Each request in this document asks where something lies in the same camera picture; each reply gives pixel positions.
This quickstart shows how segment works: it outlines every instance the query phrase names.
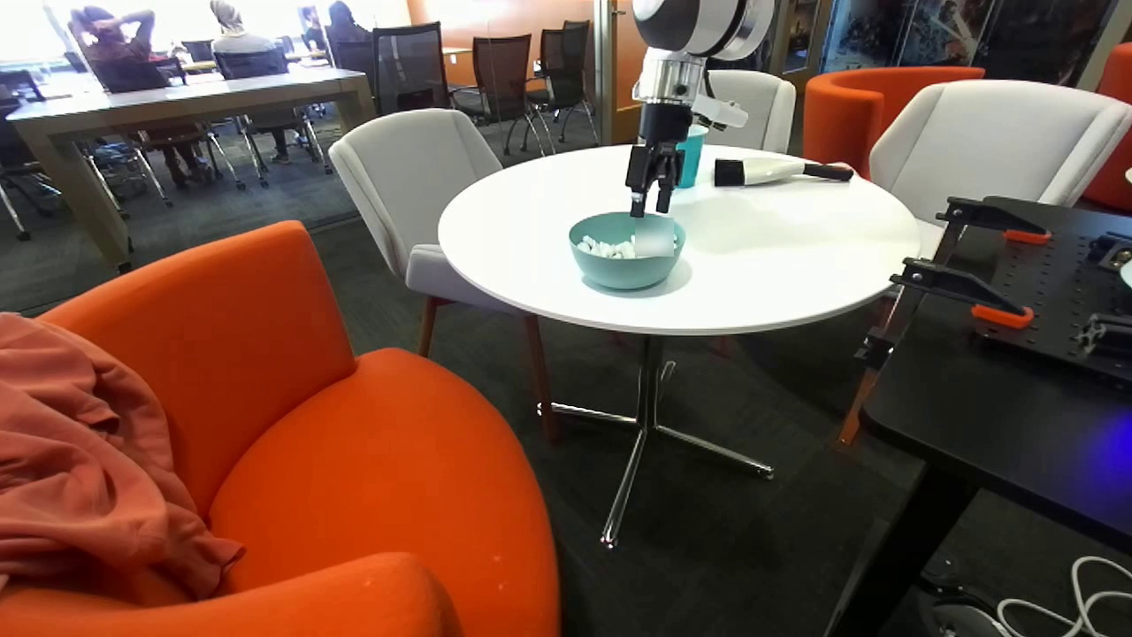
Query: orange chair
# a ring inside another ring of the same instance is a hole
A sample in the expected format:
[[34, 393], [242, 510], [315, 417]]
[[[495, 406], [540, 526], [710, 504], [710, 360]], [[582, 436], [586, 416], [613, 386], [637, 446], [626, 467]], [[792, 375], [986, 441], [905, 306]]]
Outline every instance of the orange chair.
[[559, 634], [552, 527], [508, 424], [427, 359], [354, 359], [301, 222], [179, 252], [46, 324], [147, 380], [178, 474], [245, 555], [204, 601], [16, 584], [0, 634]]
[[937, 81], [984, 77], [984, 68], [857, 68], [813, 74], [804, 94], [804, 155], [871, 175], [871, 150], [900, 109]]
[[[1132, 44], [1122, 44], [1106, 52], [1098, 94], [1132, 104]], [[1132, 213], [1132, 185], [1124, 180], [1127, 167], [1132, 135], [1116, 141], [1081, 199], [1100, 209]]]

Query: teal bowl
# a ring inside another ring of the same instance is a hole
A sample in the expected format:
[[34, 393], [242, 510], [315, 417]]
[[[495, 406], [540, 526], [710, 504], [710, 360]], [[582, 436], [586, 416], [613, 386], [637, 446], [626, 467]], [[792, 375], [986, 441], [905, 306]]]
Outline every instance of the teal bowl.
[[601, 213], [571, 227], [571, 252], [582, 285], [644, 290], [670, 280], [683, 252], [683, 227], [670, 215]]

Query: background table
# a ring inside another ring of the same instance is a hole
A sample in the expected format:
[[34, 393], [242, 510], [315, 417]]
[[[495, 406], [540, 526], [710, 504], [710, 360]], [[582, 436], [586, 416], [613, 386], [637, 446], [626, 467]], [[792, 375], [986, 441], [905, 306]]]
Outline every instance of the background table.
[[[1132, 221], [1066, 213], [1071, 232], [1132, 234]], [[997, 234], [966, 232], [962, 258], [1000, 254]], [[922, 470], [871, 561], [848, 577], [826, 628], [878, 634], [979, 490], [1132, 551], [1132, 393], [1068, 360], [1042, 360], [968, 331], [962, 301], [908, 290], [913, 324], [885, 360], [865, 432], [921, 457]]]
[[130, 266], [130, 238], [115, 213], [115, 203], [99, 188], [78, 141], [115, 132], [141, 132], [168, 120], [209, 120], [225, 113], [245, 113], [257, 107], [292, 107], [292, 104], [338, 104], [338, 120], [354, 124], [376, 117], [365, 74], [335, 68], [308, 68], [292, 74], [242, 77], [242, 81], [190, 81], [152, 94], [119, 96], [73, 96], [29, 104], [10, 113], [10, 124], [30, 146], [34, 165], [62, 193], [66, 209], [81, 234], [115, 266]]
[[437, 221], [437, 245], [484, 294], [554, 324], [644, 337], [637, 416], [554, 403], [554, 416], [634, 424], [601, 544], [613, 549], [652, 432], [707, 449], [756, 474], [767, 465], [658, 422], [663, 340], [785, 331], [837, 316], [881, 290], [915, 254], [913, 215], [871, 180], [795, 179], [771, 188], [713, 188], [713, 155], [783, 159], [750, 150], [704, 150], [698, 188], [672, 194], [686, 240], [663, 287], [613, 294], [580, 280], [571, 227], [630, 206], [630, 150], [563, 153], [493, 175], [461, 193]]

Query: blanket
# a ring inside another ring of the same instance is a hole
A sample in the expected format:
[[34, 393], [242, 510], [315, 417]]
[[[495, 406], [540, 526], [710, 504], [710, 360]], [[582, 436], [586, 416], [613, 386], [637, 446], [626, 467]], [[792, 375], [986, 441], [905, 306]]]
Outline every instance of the blanket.
[[0, 587], [97, 563], [204, 599], [237, 555], [172, 474], [167, 416], [141, 375], [66, 331], [0, 311]]

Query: wall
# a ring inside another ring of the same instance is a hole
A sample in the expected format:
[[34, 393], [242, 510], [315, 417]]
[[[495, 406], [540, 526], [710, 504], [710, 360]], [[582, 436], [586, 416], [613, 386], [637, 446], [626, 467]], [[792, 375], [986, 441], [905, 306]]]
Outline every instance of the wall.
[[442, 22], [450, 58], [450, 86], [474, 86], [471, 38], [530, 34], [530, 58], [536, 58], [536, 34], [563, 22], [591, 22], [595, 0], [405, 0], [413, 22]]

